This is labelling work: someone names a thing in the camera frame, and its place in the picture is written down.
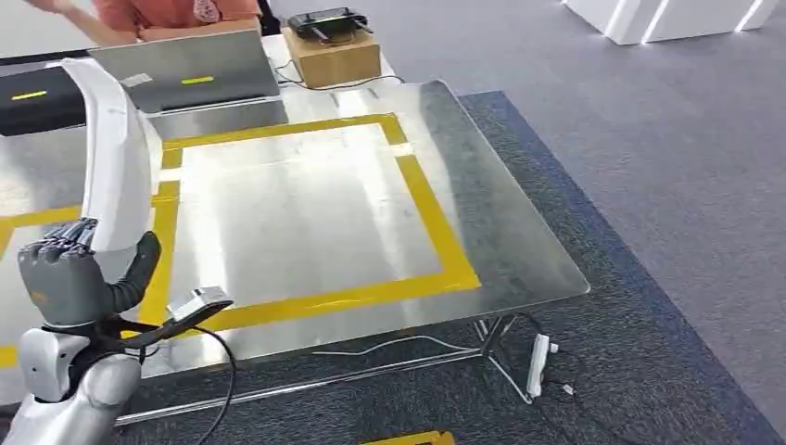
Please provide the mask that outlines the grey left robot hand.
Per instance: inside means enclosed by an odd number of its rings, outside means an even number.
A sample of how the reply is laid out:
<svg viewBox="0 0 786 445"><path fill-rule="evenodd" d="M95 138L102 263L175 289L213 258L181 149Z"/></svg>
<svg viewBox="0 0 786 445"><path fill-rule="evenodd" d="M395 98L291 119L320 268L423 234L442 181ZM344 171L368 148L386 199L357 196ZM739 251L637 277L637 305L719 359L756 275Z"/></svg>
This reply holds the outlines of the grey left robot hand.
<svg viewBox="0 0 786 445"><path fill-rule="evenodd" d="M160 257L158 237L144 232L124 275L110 283L91 248L97 226L93 218L64 223L18 251L23 284L48 325L101 321L135 307L145 296Z"/></svg>

